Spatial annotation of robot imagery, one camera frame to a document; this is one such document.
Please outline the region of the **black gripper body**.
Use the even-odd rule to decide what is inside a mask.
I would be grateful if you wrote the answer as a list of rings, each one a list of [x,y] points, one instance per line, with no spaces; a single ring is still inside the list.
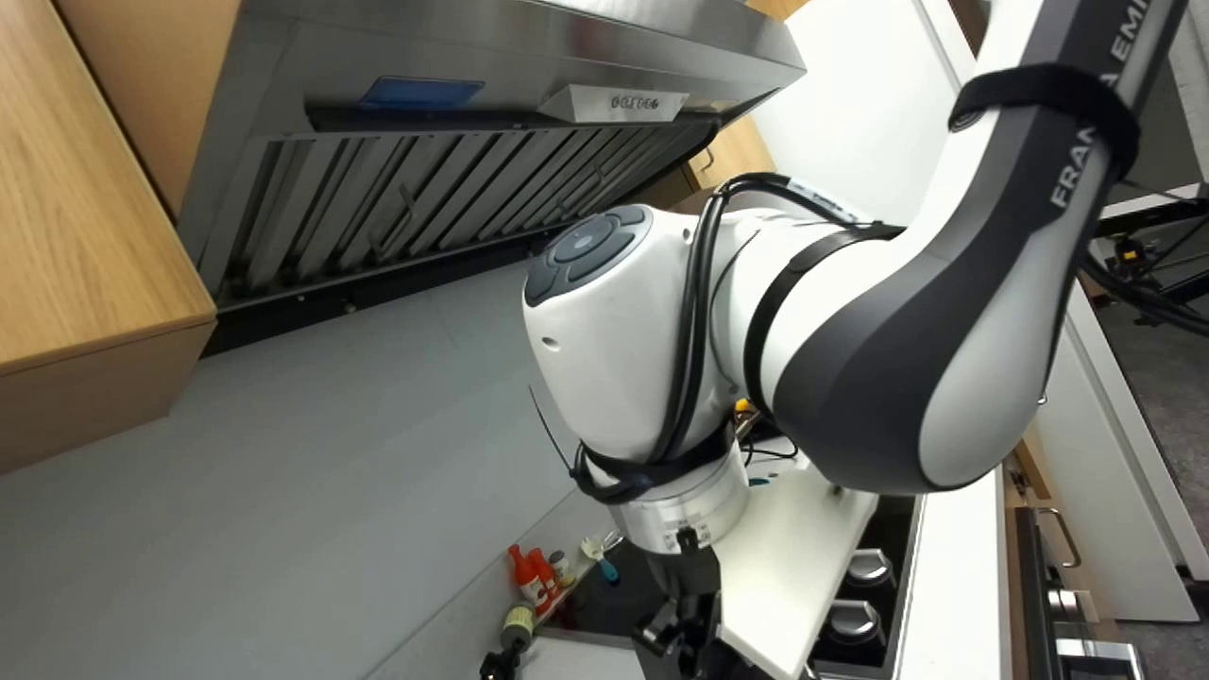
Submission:
[[[649,556],[662,603],[638,624],[644,680],[725,680],[729,645],[712,635],[721,616],[721,568],[709,548]]]

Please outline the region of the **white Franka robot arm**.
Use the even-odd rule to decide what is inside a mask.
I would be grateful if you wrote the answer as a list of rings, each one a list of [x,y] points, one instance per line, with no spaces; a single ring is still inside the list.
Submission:
[[[909,224],[787,175],[704,213],[619,203],[520,289],[568,472],[638,548],[654,680],[750,680],[731,626],[813,644],[877,498],[958,491],[1020,441],[1067,289],[1190,0],[1011,0]]]

